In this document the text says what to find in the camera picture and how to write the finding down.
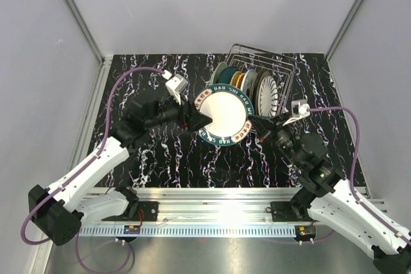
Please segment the teal square plate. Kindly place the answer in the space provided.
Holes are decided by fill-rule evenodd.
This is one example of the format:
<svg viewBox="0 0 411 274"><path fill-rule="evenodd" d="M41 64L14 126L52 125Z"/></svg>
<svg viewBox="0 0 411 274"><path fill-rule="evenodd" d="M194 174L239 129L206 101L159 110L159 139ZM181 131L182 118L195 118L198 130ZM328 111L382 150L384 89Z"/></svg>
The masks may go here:
<svg viewBox="0 0 411 274"><path fill-rule="evenodd" d="M218 83L221 84L230 84L231 83L231 79L234 76L234 74L237 72L237 68L236 67L227 67L226 69L224 69L219 77L218 77Z"/></svg>

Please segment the white blue striped plate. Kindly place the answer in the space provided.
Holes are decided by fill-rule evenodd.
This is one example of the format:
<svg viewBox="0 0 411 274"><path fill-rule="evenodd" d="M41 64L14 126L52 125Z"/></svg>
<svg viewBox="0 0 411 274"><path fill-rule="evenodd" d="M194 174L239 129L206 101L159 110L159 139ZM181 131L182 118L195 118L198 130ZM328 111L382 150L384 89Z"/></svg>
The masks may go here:
<svg viewBox="0 0 411 274"><path fill-rule="evenodd" d="M257 90L258 115L264 117L274 117L278 108L277 85L272 76L261 79Z"/></svg>

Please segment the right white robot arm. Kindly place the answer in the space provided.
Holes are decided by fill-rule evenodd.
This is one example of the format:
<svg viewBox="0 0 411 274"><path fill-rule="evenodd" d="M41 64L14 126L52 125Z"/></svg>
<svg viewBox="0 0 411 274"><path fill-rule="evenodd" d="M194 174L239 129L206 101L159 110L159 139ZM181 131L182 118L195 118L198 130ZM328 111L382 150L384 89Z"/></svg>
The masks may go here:
<svg viewBox="0 0 411 274"><path fill-rule="evenodd" d="M410 273L410 230L351 187L327 158L316 133L297 135L283 116L248 118L260 142L274 145L301 175L290 200L292 216L322 223L364 251L380 273Z"/></svg>

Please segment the orange woven basket plate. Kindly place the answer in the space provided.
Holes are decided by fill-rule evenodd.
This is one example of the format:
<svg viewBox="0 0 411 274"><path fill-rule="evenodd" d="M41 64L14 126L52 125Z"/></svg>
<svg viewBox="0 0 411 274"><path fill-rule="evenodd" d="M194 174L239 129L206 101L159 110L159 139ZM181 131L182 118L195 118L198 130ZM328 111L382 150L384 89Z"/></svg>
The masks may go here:
<svg viewBox="0 0 411 274"><path fill-rule="evenodd" d="M241 73L241 74L239 75L238 79L237 79L236 87L237 87L238 89L241 89L241 85L242 85L242 83L243 83L244 76L245 76L245 73Z"/></svg>

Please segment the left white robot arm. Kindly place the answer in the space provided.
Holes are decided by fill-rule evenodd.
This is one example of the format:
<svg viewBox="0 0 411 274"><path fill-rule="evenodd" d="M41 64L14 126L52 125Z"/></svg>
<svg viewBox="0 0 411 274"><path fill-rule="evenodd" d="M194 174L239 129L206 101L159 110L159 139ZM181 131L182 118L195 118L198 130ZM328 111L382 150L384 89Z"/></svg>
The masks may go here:
<svg viewBox="0 0 411 274"><path fill-rule="evenodd" d="M110 216L133 220L138 213L138 197L131 189L116 189L90 207L81 201L89 189L143 144L152 128L175 123L193 133L212 121L190 101L177 103L168 98L164 103L141 104L133 100L94 152L47 188L36 185L29 191L30 212L25 222L34 223L49 241L62 246L70 242L87 221Z"/></svg>

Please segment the yellow woven pattern plate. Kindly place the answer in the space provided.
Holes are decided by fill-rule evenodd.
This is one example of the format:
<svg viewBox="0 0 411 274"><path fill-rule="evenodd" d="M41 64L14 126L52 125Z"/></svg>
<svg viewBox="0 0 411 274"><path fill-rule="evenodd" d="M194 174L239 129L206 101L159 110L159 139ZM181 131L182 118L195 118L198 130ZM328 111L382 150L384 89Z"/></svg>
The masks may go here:
<svg viewBox="0 0 411 274"><path fill-rule="evenodd" d="M238 78L239 78L240 76L241 76L241 72L240 72L240 71L236 71L236 72L234 73L234 75L232 76L231 80L230 80L230 85L232 85L233 87L236 87Z"/></svg>

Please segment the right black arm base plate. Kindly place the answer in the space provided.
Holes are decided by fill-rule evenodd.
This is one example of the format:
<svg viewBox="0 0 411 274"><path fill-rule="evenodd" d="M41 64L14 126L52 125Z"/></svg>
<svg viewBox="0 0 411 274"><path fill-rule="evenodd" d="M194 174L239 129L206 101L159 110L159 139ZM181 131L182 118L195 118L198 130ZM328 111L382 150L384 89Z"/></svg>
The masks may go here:
<svg viewBox="0 0 411 274"><path fill-rule="evenodd" d="M290 201L272 201L270 203L270 213L273 222L292 222L298 220L298 217L292 210Z"/></svg>

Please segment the left small circuit board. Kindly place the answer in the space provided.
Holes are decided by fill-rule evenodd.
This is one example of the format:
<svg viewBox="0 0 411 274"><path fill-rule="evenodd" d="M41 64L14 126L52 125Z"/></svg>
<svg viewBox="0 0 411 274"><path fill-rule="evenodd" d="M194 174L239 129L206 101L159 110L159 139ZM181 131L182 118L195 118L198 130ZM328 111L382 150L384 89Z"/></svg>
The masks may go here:
<svg viewBox="0 0 411 274"><path fill-rule="evenodd" d="M141 227L135 225L125 225L124 226L124 234L140 234Z"/></svg>

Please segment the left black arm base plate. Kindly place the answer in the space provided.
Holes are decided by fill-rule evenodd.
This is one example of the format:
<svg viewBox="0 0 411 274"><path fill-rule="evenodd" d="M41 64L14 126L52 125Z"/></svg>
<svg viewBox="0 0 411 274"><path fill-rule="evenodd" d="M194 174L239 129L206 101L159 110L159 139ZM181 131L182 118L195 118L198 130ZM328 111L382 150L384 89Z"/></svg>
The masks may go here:
<svg viewBox="0 0 411 274"><path fill-rule="evenodd" d="M135 219L140 218L143 221L156 222L159 214L159 202L157 201L140 201L137 206Z"/></svg>

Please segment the grey reindeer pattern plate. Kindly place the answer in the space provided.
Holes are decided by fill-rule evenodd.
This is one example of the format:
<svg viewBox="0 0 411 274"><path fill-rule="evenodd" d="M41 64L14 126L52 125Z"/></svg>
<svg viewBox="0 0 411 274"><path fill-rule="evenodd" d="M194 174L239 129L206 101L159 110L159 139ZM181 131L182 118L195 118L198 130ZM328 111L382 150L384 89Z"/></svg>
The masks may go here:
<svg viewBox="0 0 411 274"><path fill-rule="evenodd" d="M259 85L262 81L263 78L270 76L270 71L269 70L261 70L260 72L258 72L258 76L257 76L257 80L256 80L256 84L255 84L255 89L254 89L254 93L257 94L258 89L259 89Z"/></svg>

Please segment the mint green flower plate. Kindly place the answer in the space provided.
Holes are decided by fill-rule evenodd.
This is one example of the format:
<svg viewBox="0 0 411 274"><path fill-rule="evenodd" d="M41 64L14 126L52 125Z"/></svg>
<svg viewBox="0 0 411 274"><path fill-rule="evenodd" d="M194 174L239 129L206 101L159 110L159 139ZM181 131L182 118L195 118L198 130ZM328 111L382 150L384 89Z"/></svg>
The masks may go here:
<svg viewBox="0 0 411 274"><path fill-rule="evenodd" d="M226 62L220 62L216 69L214 70L213 74L211 75L210 81L209 81L209 85L213 85L216 84L218 81L218 77L221 74L221 72L223 70L225 70L227 68L227 63Z"/></svg>

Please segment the right small circuit board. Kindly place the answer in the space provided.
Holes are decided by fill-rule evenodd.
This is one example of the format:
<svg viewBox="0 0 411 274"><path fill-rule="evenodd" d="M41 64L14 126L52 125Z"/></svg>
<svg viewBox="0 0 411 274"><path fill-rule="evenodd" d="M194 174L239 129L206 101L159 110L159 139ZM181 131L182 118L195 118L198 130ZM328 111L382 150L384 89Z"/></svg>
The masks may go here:
<svg viewBox="0 0 411 274"><path fill-rule="evenodd" d="M296 227L296 236L297 237L308 237L315 238L317 229L315 225L306 225L306 226L297 226Z"/></svg>

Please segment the left aluminium frame post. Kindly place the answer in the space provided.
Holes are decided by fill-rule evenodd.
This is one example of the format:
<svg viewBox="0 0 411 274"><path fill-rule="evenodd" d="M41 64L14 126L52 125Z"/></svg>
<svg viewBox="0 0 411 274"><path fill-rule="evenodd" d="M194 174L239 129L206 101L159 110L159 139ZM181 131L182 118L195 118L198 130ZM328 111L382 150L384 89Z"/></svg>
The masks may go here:
<svg viewBox="0 0 411 274"><path fill-rule="evenodd" d="M106 56L101 52L101 49L98 47L97 41L94 39L82 13L76 4L75 0L63 0L66 4L72 18L74 19L83 39L86 41L91 53L94 58L97 60L100 67L105 63Z"/></svg>

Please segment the dark blue glazed plate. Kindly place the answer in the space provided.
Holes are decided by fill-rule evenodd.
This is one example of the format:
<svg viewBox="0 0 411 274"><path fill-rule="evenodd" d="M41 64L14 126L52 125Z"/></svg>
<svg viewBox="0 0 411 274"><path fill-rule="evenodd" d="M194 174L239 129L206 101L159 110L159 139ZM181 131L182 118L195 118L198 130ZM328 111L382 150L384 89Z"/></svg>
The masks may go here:
<svg viewBox="0 0 411 274"><path fill-rule="evenodd" d="M254 110L256 110L256 92L257 92L257 88L259 84L259 79L262 74L263 74L263 71L258 72L256 79L252 85L251 92L250 92L250 98L251 98L251 102L252 102L252 106L254 107Z"/></svg>

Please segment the white watermelon pattern plate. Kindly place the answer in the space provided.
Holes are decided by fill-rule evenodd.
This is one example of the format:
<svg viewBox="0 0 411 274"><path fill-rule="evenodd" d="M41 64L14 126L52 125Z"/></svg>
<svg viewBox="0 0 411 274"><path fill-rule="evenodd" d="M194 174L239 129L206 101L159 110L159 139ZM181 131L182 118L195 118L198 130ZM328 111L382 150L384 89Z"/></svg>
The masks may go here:
<svg viewBox="0 0 411 274"><path fill-rule="evenodd" d="M257 72L254 69L251 69L251 70L248 70L243 76L243 79L240 85L240 90L247 97L250 97L250 93L254 85L254 82L257 78L257 75L258 75Z"/></svg>

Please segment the white green rimmed lettered plate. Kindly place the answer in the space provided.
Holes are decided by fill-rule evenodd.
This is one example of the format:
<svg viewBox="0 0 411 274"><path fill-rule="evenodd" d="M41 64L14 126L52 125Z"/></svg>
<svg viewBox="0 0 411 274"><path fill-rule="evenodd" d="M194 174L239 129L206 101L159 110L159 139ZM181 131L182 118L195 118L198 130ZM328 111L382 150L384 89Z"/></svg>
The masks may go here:
<svg viewBox="0 0 411 274"><path fill-rule="evenodd" d="M197 110L212 119L198 130L199 136L213 146L233 146L250 133L248 116L254 115L250 98L240 89L228 84L204 88L194 100Z"/></svg>

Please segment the right aluminium frame post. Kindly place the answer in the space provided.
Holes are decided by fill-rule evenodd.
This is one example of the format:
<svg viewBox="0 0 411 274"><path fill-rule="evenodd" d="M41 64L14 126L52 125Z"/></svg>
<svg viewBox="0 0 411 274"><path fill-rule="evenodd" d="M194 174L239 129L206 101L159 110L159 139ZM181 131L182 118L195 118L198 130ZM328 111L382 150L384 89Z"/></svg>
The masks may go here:
<svg viewBox="0 0 411 274"><path fill-rule="evenodd" d="M337 34L335 35L330 47L328 48L327 52L325 53L325 59L329 62L333 55L335 54L337 48L339 47L341 41L343 40L344 36L348 32L353 23L355 17L357 16L360 8L363 6L365 0L354 0L352 3L347 15L345 16L343 23L339 27Z"/></svg>

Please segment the aluminium frame post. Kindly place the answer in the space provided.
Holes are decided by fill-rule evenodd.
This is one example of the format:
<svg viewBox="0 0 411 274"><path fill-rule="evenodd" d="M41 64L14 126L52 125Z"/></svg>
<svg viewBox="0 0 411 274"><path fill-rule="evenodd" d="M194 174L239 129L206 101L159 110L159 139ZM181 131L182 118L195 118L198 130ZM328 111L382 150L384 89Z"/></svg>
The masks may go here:
<svg viewBox="0 0 411 274"><path fill-rule="evenodd" d="M106 56L101 52L101 49L98 47L97 41L94 39L82 13L76 4L75 0L63 0L66 4L72 18L74 19L83 39L86 41L91 53L94 58L97 60L100 67L105 63Z"/></svg>
<svg viewBox="0 0 411 274"><path fill-rule="evenodd" d="M343 23L339 27L337 34L335 35L330 47L328 48L327 52L325 53L325 59L329 62L333 55L335 54L337 48L339 47L341 41L343 40L344 36L348 32L353 23L355 17L357 16L360 8L363 6L365 0L354 0L352 3L347 15L345 16Z"/></svg>

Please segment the aluminium mounting rail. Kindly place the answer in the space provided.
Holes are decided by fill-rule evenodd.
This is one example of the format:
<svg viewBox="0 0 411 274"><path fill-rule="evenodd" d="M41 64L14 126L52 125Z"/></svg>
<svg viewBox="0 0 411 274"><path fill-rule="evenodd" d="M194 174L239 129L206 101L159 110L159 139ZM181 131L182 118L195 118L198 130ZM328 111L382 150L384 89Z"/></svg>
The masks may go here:
<svg viewBox="0 0 411 274"><path fill-rule="evenodd" d="M46 188L56 201L62 200L68 210L83 213L83 223L99 221L137 222L134 217L140 201L159 202L160 221L262 221L270 214L272 201L290 201L297 188L142 188L109 189L97 187L69 198L68 189L57 193Z"/></svg>

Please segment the small circuit board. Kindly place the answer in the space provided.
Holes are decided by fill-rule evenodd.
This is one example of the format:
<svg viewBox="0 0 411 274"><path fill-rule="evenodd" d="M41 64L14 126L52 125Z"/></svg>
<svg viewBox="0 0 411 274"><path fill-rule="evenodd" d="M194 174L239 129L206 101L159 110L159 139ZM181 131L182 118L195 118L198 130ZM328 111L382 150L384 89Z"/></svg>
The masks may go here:
<svg viewBox="0 0 411 274"><path fill-rule="evenodd" d="M296 227L296 236L297 237L308 237L315 238L317 229L315 225L306 225L306 226L297 226Z"/></svg>
<svg viewBox="0 0 411 274"><path fill-rule="evenodd" d="M140 234L141 227L135 225L125 225L124 226L124 234Z"/></svg>

